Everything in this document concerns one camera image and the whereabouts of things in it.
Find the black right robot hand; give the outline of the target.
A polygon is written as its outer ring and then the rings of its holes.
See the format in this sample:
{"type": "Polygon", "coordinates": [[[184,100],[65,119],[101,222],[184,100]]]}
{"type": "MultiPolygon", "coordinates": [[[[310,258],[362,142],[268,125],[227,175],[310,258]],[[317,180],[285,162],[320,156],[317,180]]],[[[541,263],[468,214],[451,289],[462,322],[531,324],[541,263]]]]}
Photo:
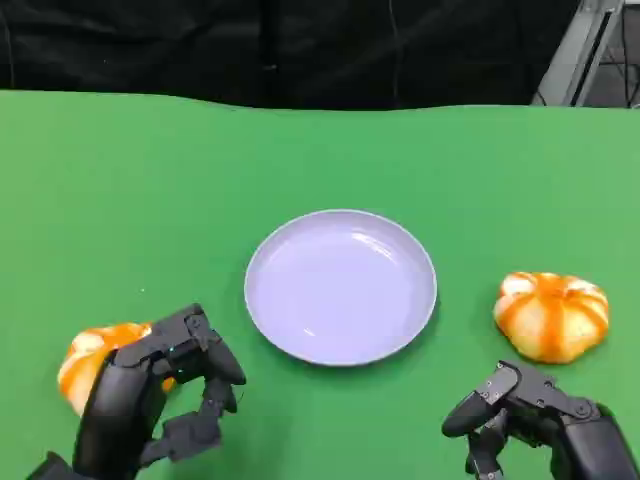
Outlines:
{"type": "Polygon", "coordinates": [[[555,479],[637,479],[639,466],[612,411],[572,396],[533,366],[501,360],[494,372],[449,413],[448,438],[466,437],[465,471],[504,479],[498,456],[513,437],[552,451],[555,479]]]}

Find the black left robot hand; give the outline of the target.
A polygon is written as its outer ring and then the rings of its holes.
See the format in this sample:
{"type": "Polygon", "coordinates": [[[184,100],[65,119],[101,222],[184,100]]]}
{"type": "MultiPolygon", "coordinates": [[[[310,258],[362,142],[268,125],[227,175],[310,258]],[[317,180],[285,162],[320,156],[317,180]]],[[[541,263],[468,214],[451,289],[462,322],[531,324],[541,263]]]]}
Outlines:
{"type": "Polygon", "coordinates": [[[133,479],[154,462],[196,456],[217,446],[220,418],[237,410],[233,392],[246,376],[199,304],[154,323],[148,335],[110,352],[92,386],[76,437],[72,468],[92,479],[133,479]],[[162,423],[162,384],[204,381],[201,404],[162,423]]]}

